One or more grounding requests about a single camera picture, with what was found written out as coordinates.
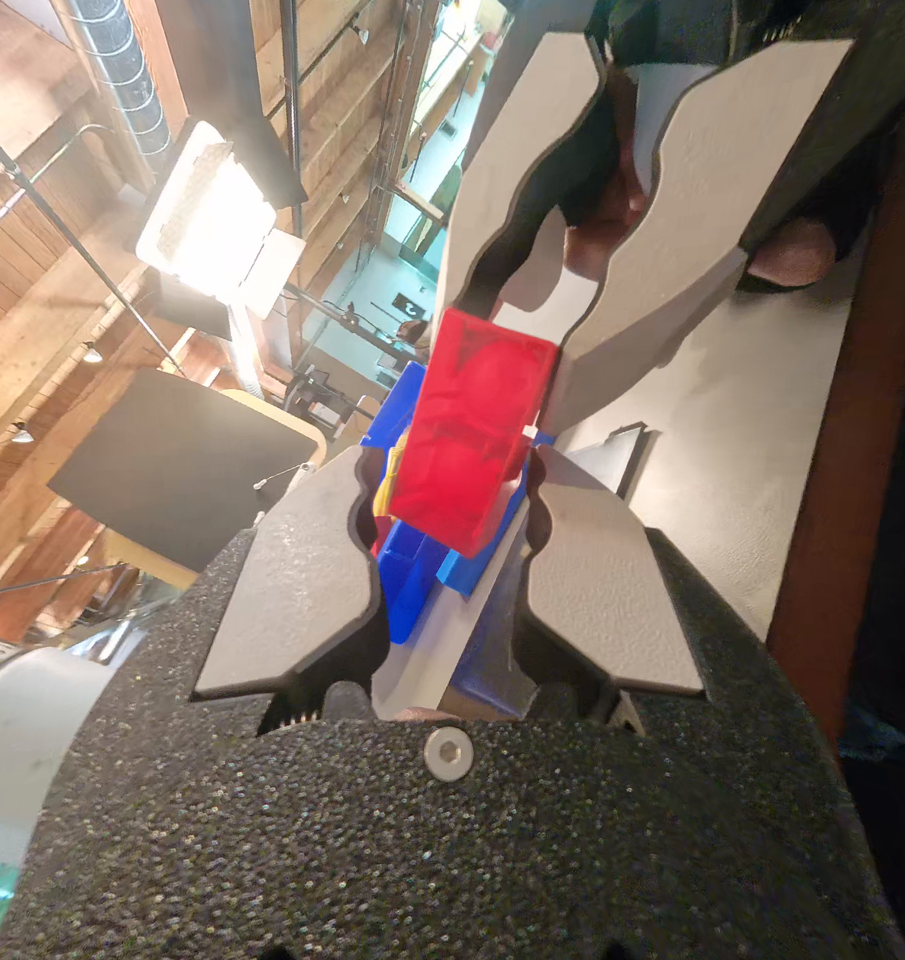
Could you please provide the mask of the person's right forearm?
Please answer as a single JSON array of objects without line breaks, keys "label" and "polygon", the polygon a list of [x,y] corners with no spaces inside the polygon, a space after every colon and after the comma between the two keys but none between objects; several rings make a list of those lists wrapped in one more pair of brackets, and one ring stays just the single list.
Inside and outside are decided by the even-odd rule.
[{"label": "person's right forearm", "polygon": [[850,149],[822,182],[818,218],[842,261],[863,232],[889,166],[889,141],[905,110],[905,1],[872,2],[843,78]]}]

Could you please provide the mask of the person's legs in jeans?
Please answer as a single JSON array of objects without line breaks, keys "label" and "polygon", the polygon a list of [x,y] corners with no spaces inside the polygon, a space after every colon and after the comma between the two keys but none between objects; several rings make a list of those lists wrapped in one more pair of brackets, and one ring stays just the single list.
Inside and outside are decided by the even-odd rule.
[{"label": "person's legs in jeans", "polygon": [[905,939],[905,401],[839,752],[881,884]]}]

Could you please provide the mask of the studio light panel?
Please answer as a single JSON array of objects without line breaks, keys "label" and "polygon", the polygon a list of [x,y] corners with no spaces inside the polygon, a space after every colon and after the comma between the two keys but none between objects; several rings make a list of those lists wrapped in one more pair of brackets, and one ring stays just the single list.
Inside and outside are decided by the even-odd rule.
[{"label": "studio light panel", "polygon": [[306,246],[278,221],[234,142],[188,119],[134,245],[158,272],[164,316],[226,339],[231,311],[267,318]]}]

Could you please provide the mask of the dark flat plate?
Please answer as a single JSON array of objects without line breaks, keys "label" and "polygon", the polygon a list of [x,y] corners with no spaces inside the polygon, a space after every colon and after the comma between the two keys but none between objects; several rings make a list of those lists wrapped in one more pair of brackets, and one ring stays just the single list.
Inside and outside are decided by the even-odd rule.
[{"label": "dark flat plate", "polygon": [[612,431],[602,442],[567,450],[566,459],[629,504],[661,433],[643,422]]}]

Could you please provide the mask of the silver spiral duct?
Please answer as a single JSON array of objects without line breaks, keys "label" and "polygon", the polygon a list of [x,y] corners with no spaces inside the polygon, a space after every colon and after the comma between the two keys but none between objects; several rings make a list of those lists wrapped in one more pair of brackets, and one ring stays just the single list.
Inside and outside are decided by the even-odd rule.
[{"label": "silver spiral duct", "polygon": [[163,174],[172,136],[125,2],[72,1],[68,16],[76,47],[86,57],[136,163],[155,183]]}]

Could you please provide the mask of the black acoustic panel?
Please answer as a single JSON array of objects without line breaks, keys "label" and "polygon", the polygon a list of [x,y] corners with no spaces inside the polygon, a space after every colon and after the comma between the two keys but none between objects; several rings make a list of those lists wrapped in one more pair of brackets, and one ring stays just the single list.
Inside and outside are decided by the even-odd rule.
[{"label": "black acoustic panel", "polygon": [[326,455],[324,434],[279,407],[142,368],[47,485],[189,581]]}]

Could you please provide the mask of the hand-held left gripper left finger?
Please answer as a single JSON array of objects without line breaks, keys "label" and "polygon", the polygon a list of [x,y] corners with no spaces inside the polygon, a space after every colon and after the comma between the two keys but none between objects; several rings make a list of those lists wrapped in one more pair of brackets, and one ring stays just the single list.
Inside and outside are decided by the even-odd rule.
[{"label": "hand-held left gripper left finger", "polygon": [[283,693],[322,702],[339,682],[366,695],[390,650],[372,546],[384,450],[352,446],[290,488],[257,525],[193,690],[201,700]]}]

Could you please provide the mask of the white curved panel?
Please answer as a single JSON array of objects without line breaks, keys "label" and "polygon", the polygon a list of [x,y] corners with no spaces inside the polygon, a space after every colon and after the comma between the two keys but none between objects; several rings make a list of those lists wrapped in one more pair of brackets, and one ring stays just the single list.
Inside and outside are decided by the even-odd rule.
[{"label": "white curved panel", "polygon": [[79,727],[133,646],[109,660],[0,641],[0,864],[20,868]]}]

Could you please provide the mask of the large blue plastic bin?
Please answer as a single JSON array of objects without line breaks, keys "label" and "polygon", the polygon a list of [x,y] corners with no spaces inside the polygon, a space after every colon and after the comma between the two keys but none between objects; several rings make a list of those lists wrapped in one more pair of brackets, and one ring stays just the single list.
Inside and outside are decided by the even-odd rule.
[{"label": "large blue plastic bin", "polygon": [[[388,452],[411,425],[413,409],[425,378],[425,366],[409,362],[359,444]],[[451,549],[394,521],[377,540],[376,562],[388,616],[391,642],[405,644],[420,618],[436,583],[437,573]]]}]

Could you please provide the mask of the thin metal pole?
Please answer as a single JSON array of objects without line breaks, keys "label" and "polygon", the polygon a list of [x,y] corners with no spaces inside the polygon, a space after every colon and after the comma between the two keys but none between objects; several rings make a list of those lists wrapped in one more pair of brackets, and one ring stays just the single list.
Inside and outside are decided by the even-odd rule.
[{"label": "thin metal pole", "polygon": [[20,196],[28,198],[31,203],[38,209],[39,213],[51,223],[51,225],[62,235],[65,241],[71,246],[75,252],[82,258],[86,265],[93,271],[93,273],[99,278],[99,280],[107,287],[110,294],[118,301],[118,303],[128,311],[138,323],[138,325],[145,331],[148,337],[159,347],[162,355],[171,363],[174,371],[180,375],[182,378],[186,378],[186,372],[182,368],[179,361],[173,356],[172,352],[163,344],[159,335],[155,332],[153,327],[147,322],[146,318],[141,314],[139,309],[134,306],[133,302],[127,294],[110,278],[109,274],[104,270],[99,261],[94,258],[91,252],[87,249],[85,244],[79,239],[79,237],[70,229],[62,217],[54,210],[51,204],[47,199],[39,192],[36,187],[38,181],[38,175],[28,176],[22,169],[19,162],[17,162],[12,155],[4,149],[0,143],[0,163],[3,167],[3,170],[7,177],[16,185],[17,193]]}]

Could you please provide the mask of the person's right hand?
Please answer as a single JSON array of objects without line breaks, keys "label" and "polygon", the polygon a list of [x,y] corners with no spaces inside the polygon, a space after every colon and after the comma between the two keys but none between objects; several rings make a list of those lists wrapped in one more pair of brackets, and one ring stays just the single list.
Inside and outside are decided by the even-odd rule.
[{"label": "person's right hand", "polygon": [[[632,143],[621,148],[617,167],[595,207],[566,229],[564,265],[593,282],[602,281],[609,258],[639,220],[647,203],[633,157]],[[823,280],[840,262],[840,248],[820,219],[794,217],[780,224],[747,263],[746,275],[775,287],[795,289]]]}]

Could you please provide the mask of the long blue square bar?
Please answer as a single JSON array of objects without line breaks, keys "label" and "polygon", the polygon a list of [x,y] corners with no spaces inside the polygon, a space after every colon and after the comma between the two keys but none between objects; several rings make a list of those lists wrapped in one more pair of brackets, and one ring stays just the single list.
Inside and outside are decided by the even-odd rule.
[{"label": "long blue square bar", "polygon": [[489,541],[473,557],[465,557],[461,553],[450,550],[439,567],[437,578],[445,587],[454,590],[464,598],[470,598],[483,574],[490,564],[494,554],[507,534],[510,524],[516,517],[527,490],[527,479],[531,450],[540,446],[552,446],[554,436],[535,431],[528,443],[520,450],[522,457],[518,466],[518,473],[505,482],[499,492],[496,505],[501,507],[497,526]]}]

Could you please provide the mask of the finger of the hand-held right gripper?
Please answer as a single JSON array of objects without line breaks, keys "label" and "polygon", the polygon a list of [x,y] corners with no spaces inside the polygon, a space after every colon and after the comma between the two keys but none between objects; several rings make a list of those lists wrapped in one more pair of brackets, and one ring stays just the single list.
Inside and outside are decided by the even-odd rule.
[{"label": "finger of the hand-held right gripper", "polygon": [[437,329],[449,308],[490,319],[503,290],[518,293],[522,307],[552,293],[559,250],[551,267],[543,254],[526,264],[574,182],[564,144],[602,89],[602,62],[582,32],[550,31],[538,42],[463,174],[437,288]]},{"label": "finger of the hand-held right gripper", "polygon": [[648,207],[564,339],[546,434],[578,425],[668,364],[729,296],[747,263],[740,241],[853,44],[778,42],[678,99]]}]

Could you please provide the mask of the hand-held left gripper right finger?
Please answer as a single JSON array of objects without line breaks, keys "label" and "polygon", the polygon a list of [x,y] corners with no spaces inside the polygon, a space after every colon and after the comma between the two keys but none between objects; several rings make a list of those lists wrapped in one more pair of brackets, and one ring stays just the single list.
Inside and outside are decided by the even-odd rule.
[{"label": "hand-held left gripper right finger", "polygon": [[614,491],[551,446],[534,448],[516,660],[538,685],[595,698],[704,691],[647,530]]}]

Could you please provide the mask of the red plastic block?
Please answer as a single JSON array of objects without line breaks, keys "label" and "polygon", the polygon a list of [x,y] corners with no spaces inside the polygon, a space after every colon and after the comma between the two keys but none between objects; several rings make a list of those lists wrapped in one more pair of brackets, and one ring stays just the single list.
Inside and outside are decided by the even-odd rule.
[{"label": "red plastic block", "polygon": [[554,342],[454,307],[425,369],[390,515],[474,558],[518,488],[555,366]]}]

